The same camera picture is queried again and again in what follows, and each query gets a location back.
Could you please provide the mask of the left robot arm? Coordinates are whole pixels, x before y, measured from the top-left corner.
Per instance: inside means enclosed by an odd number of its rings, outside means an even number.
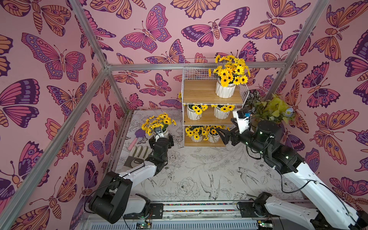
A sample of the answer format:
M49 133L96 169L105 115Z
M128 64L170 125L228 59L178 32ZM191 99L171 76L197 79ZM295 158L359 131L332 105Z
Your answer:
M94 196L88 201L89 210L114 224L124 216L147 218L153 211L151 200L131 190L146 179L156 176L168 164L168 150L174 146L171 134L168 138L156 135L149 139L152 152L138 166L128 171L108 172Z

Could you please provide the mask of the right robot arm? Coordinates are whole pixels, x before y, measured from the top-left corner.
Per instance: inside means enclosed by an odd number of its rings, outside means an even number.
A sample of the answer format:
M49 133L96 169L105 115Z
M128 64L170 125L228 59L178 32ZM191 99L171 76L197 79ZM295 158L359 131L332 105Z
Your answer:
M298 206L262 192L253 203L257 216L279 216L309 230L363 230L368 227L368 214L355 210L334 193L312 171L305 160L291 147L281 143L282 130L272 121L262 120L256 131L246 128L246 119L233 118L235 128L217 128L224 144L244 144L260 154L261 159L274 169L281 179L290 180L297 192L302 192L313 209Z

